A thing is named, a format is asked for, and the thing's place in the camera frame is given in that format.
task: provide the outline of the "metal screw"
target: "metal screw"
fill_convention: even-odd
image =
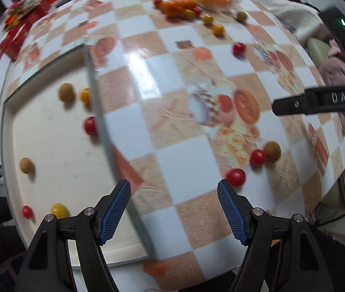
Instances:
[[[302,222],[304,220],[304,217],[301,214],[296,214],[293,216],[294,220],[298,223]]]
[[[47,214],[45,217],[44,217],[44,220],[46,222],[50,222],[52,221],[53,219],[55,218],[55,216],[53,214]]]
[[[86,214],[87,216],[93,215],[95,210],[94,208],[86,208],[84,211],[84,214]]]
[[[263,210],[261,208],[254,208],[252,212],[257,216],[263,215]]]

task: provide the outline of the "black cable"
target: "black cable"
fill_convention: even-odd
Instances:
[[[317,225],[314,225],[314,227],[320,227],[320,226],[324,226],[324,225],[327,225],[327,224],[329,224],[329,223],[338,221],[338,220],[340,220],[341,218],[343,218],[344,216],[345,216],[345,214],[340,215],[339,217],[330,219],[329,221],[326,221],[326,222],[323,222],[323,223],[319,223],[319,224],[317,224]]]

